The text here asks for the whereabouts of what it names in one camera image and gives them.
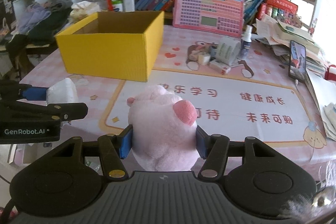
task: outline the pink learning tablet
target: pink learning tablet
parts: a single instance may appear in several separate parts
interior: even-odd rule
[[[244,0],[175,0],[173,26],[241,37]]]

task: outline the star print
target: star print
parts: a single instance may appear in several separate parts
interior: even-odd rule
[[[113,122],[113,123],[118,122],[118,121],[119,121],[119,118],[118,118],[118,117],[114,117],[114,118],[112,119],[112,122]]]

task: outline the stuffed pig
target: stuffed pig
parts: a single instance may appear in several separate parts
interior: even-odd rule
[[[188,171],[199,157],[196,150],[197,112],[173,90],[148,86],[134,98],[128,123],[133,125],[132,152],[146,171]]]

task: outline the purple clothing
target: purple clothing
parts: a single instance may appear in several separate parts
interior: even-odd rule
[[[51,15],[51,12],[44,9],[40,4],[36,3],[27,7],[26,11],[21,15],[17,29],[20,34],[27,34],[42,20]]]

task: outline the spray bottle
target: spray bottle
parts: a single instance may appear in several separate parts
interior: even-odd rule
[[[252,26],[247,25],[246,31],[243,37],[241,38],[241,49],[238,55],[238,59],[245,60],[247,58],[247,55],[249,53],[249,49],[251,46],[251,42],[252,42],[251,36],[252,36]]]

